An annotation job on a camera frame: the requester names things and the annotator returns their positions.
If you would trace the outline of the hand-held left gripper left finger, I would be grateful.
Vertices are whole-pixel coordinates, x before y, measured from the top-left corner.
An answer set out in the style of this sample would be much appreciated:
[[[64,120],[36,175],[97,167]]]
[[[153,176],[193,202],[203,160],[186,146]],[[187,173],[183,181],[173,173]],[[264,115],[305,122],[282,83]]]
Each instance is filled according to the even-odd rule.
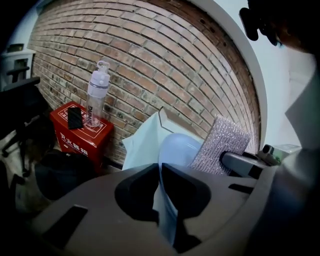
[[[158,185],[156,163],[99,176],[53,202],[31,228],[60,256],[175,256],[153,208]]]

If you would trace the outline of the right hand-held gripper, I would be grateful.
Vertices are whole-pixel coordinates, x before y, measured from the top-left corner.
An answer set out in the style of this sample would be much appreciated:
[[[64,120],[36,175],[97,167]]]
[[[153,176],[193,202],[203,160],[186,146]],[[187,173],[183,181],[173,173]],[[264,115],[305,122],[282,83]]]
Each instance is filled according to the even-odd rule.
[[[219,160],[231,170],[230,176],[258,179],[263,169],[279,165],[285,157],[299,150],[315,151],[320,155],[320,61],[289,105],[284,123],[288,126],[280,130],[279,137],[287,139],[293,135],[293,141],[265,144],[259,157],[248,152],[242,155],[223,152]]]

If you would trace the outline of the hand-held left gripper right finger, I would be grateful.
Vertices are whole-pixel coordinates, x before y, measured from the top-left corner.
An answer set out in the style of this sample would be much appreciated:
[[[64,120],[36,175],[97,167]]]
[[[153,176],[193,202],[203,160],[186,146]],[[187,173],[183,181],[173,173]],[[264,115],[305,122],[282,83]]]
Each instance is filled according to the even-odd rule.
[[[244,254],[262,212],[262,179],[217,176],[164,163],[161,181],[177,209],[162,254]]]

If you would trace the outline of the large light blue plate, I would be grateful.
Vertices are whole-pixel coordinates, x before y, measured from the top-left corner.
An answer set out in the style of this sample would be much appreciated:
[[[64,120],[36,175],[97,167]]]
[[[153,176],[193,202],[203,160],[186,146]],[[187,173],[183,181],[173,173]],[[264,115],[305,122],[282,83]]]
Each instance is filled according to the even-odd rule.
[[[191,164],[200,148],[200,142],[181,133],[168,135],[159,148],[159,185],[154,193],[152,209],[158,212],[158,228],[170,245],[174,244],[176,237],[178,210],[165,192],[162,164],[187,167]]]

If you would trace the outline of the black backpack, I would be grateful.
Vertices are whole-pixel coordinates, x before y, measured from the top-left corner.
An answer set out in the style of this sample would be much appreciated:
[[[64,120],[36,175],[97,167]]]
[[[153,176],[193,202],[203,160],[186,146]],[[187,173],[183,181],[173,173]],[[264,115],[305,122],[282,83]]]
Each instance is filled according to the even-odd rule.
[[[34,166],[36,184],[45,198],[58,200],[79,185],[98,176],[93,162],[85,155],[48,151]]]

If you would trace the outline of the red box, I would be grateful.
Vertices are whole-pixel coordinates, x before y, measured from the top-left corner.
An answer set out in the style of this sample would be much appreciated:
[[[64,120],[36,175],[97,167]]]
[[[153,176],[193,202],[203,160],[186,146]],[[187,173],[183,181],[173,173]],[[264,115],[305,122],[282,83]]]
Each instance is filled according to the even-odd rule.
[[[68,129],[68,108],[79,107],[83,128]],[[103,157],[110,141],[114,125],[102,119],[96,127],[86,124],[86,109],[80,104],[70,101],[50,113],[60,149],[67,153],[77,153],[88,157],[94,165],[95,172],[102,172]]]

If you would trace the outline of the pale green tablecloth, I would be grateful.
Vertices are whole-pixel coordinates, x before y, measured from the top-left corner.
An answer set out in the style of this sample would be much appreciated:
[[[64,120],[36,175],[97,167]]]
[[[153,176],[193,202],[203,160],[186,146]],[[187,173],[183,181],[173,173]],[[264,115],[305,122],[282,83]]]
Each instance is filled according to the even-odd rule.
[[[161,144],[170,134],[161,126],[160,114],[154,113],[133,135],[122,140],[126,150],[122,170],[157,163]]]

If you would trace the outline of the black ribbed flat case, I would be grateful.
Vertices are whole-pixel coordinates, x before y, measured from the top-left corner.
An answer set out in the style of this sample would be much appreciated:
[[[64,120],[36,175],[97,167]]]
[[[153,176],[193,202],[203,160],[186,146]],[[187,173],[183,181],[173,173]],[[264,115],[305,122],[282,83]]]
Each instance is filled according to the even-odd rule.
[[[67,125],[69,130],[83,128],[83,117],[79,107],[69,107],[67,109]]]

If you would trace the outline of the clear bottle with lilac lid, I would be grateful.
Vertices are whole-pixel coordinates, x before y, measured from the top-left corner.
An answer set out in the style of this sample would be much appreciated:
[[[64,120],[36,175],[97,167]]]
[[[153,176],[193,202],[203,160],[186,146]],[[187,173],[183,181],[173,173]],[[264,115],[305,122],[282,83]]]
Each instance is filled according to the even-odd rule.
[[[109,89],[110,64],[100,60],[96,64],[97,70],[93,71],[87,87],[86,124],[98,127],[102,118],[103,104]]]

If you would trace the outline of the black office chair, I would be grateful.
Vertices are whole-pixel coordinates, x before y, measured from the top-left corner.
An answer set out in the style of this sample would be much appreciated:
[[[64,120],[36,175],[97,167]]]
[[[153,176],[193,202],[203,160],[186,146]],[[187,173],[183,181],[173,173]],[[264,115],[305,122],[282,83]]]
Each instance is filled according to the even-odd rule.
[[[27,126],[33,118],[43,115],[49,105],[40,93],[37,85],[41,78],[36,76],[8,84],[0,92],[0,140],[12,131],[15,136],[2,148],[2,156],[8,157],[7,149],[20,142],[22,175],[28,177],[30,171],[25,168]]]
[[[26,72],[29,70],[30,68],[28,66],[24,66],[24,67],[18,67],[18,68],[14,68],[12,70],[9,70],[6,72],[6,74],[8,76],[12,76],[12,83],[15,83],[19,80],[19,76],[20,76],[20,73],[22,73],[22,76],[21,76],[21,80],[24,80],[26,79]]]

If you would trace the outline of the white desk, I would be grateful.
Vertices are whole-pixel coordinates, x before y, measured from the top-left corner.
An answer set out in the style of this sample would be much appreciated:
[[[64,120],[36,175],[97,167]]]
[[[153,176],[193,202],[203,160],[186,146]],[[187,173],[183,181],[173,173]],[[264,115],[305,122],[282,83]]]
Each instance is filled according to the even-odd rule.
[[[12,84],[12,76],[7,75],[7,72],[10,70],[29,67],[29,70],[26,72],[26,79],[31,78],[31,68],[35,53],[34,50],[25,49],[17,52],[2,53],[0,55],[0,92],[9,84]],[[22,73],[19,74],[18,82],[23,80],[21,76]]]

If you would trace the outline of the yellow and black box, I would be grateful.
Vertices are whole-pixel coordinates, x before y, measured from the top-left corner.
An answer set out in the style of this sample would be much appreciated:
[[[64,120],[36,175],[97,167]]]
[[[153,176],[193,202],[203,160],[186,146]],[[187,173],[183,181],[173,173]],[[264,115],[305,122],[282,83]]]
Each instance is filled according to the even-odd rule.
[[[20,52],[23,49],[24,49],[24,44],[23,43],[14,43],[14,44],[10,44],[7,47],[6,52],[7,53]]]

